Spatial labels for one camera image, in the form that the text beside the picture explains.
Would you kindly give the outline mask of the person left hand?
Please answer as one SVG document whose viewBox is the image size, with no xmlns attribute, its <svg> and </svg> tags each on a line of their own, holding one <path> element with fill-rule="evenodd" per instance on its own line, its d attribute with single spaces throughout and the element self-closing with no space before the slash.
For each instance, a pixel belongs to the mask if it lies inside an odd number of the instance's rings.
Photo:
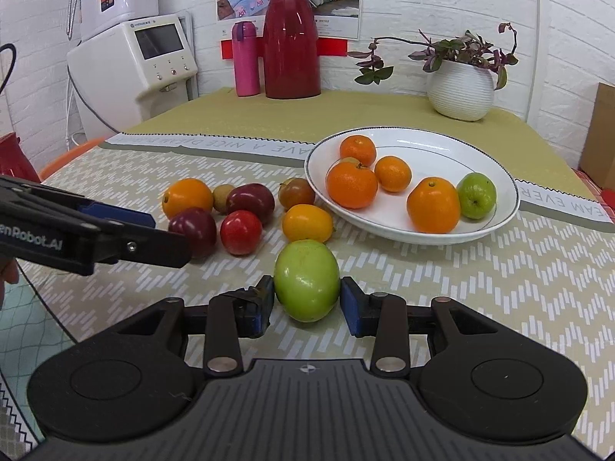
<svg viewBox="0 0 615 461">
<path fill-rule="evenodd" d="M 6 285 L 16 284 L 19 281 L 19 269 L 15 258 L 1 258 L 0 260 L 0 308 L 3 307 Z"/>
</svg>

